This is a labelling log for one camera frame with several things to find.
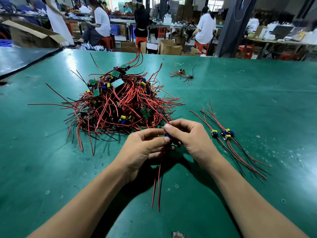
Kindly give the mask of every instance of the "left hand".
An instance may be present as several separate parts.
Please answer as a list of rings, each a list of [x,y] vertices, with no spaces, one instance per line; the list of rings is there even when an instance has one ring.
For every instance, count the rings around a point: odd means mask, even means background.
[[[124,167],[128,174],[128,182],[133,181],[141,165],[148,158],[155,158],[165,151],[169,144],[169,137],[164,135],[162,128],[147,128],[130,134],[121,148],[114,162]]]

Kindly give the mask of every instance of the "right hand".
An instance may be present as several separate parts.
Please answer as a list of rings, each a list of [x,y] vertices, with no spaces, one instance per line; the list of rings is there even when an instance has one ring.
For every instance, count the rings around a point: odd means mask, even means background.
[[[206,169],[210,166],[213,156],[220,155],[201,123],[177,119],[165,124],[164,130],[184,144],[188,153],[201,168]]]

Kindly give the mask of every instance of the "person in teal shirt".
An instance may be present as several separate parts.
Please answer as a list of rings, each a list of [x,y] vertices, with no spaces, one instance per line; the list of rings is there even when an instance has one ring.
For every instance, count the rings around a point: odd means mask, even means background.
[[[127,2],[125,3],[125,7],[123,8],[122,11],[123,11],[123,13],[128,13],[128,12],[132,13],[132,10],[131,10],[131,8],[129,8]]]

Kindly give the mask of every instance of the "teal shirt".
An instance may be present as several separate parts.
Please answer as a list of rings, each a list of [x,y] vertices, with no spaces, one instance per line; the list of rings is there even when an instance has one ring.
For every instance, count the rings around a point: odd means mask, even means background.
[[[131,10],[131,8],[129,8],[129,7],[128,7],[128,9],[126,9],[126,8],[124,7],[124,8],[123,8],[123,12],[124,12],[124,13],[127,13],[127,12],[131,12],[131,13],[132,13],[132,10]]]

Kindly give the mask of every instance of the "white dress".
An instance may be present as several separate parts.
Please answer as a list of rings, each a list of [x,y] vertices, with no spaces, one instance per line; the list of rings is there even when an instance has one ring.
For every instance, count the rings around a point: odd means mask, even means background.
[[[57,5],[55,3],[55,0],[50,0],[52,3],[52,6],[58,10]],[[57,13],[53,12],[52,9],[50,9],[46,5],[46,11],[47,11],[47,16],[49,17],[49,20],[51,22],[51,26],[54,32],[60,34],[63,38],[67,40],[67,42],[63,42],[63,46],[68,46],[68,45],[74,45],[74,40],[72,38],[72,35],[70,34],[66,23],[64,19],[61,17],[61,15],[58,15]]]

